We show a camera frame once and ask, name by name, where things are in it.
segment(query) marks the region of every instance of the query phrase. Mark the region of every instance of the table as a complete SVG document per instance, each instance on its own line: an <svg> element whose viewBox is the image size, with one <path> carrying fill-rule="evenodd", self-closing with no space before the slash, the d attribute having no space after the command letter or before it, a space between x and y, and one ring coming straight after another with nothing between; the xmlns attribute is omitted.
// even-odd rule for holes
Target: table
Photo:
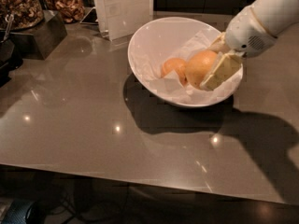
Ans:
<svg viewBox="0 0 299 224"><path fill-rule="evenodd" d="M0 88L1 164L299 204L298 26L244 61L232 97L199 109L145 90L128 42L66 29L45 61L24 60Z"/></svg>

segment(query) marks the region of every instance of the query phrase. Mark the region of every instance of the bowl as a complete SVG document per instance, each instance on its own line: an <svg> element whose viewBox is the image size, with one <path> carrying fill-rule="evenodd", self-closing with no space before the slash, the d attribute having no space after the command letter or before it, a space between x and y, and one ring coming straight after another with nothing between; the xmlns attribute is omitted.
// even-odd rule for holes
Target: bowl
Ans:
<svg viewBox="0 0 299 224"><path fill-rule="evenodd" d="M188 61L206 49L221 32L198 20L168 17L150 21L132 36L128 60L135 77L151 93L171 105L197 108L214 105L231 96L243 77L243 66L214 91L200 91L191 85L179 86L160 78L163 63L171 57Z"/></svg>

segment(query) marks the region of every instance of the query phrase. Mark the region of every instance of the white paper liner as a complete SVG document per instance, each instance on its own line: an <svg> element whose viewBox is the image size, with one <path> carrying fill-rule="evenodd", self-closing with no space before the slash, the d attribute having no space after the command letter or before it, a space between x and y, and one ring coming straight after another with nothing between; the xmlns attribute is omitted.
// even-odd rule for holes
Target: white paper liner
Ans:
<svg viewBox="0 0 299 224"><path fill-rule="evenodd" d="M169 55L165 61L173 57L179 57L188 61L195 53L206 49L211 42L200 31ZM182 86L175 71L161 78L163 64L150 59L148 52L142 50L142 48L132 46L129 55L131 63L133 63L131 67L137 78L141 79L141 83L158 97L175 105L205 106L216 104L229 97L235 91L243 75L243 69L241 69L214 91L201 91L195 89L190 84Z"/></svg>

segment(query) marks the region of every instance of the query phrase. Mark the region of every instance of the jar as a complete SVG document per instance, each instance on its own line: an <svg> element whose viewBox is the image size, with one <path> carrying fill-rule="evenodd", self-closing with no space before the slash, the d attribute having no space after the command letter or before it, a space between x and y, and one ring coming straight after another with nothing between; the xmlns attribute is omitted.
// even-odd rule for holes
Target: jar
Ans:
<svg viewBox="0 0 299 224"><path fill-rule="evenodd" d="M44 19L39 0L0 0L0 29L7 27L6 16L14 15L11 29L18 30L37 25Z"/></svg>
<svg viewBox="0 0 299 224"><path fill-rule="evenodd" d="M84 17L83 0L45 0L48 10L58 10L64 23L81 21Z"/></svg>

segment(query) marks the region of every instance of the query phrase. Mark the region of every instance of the orange food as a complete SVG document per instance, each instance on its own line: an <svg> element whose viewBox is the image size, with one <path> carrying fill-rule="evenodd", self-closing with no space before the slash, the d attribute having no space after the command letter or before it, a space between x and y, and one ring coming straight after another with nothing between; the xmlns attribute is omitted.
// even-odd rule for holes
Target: orange food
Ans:
<svg viewBox="0 0 299 224"><path fill-rule="evenodd" d="M161 77L165 77L167 74L175 70L178 74L180 83L184 86L187 84L185 76L186 61L181 58L170 58L162 66Z"/></svg>
<svg viewBox="0 0 299 224"><path fill-rule="evenodd" d="M208 49L196 53L186 65L185 75L188 82L200 90L200 83L211 69L217 53Z"/></svg>

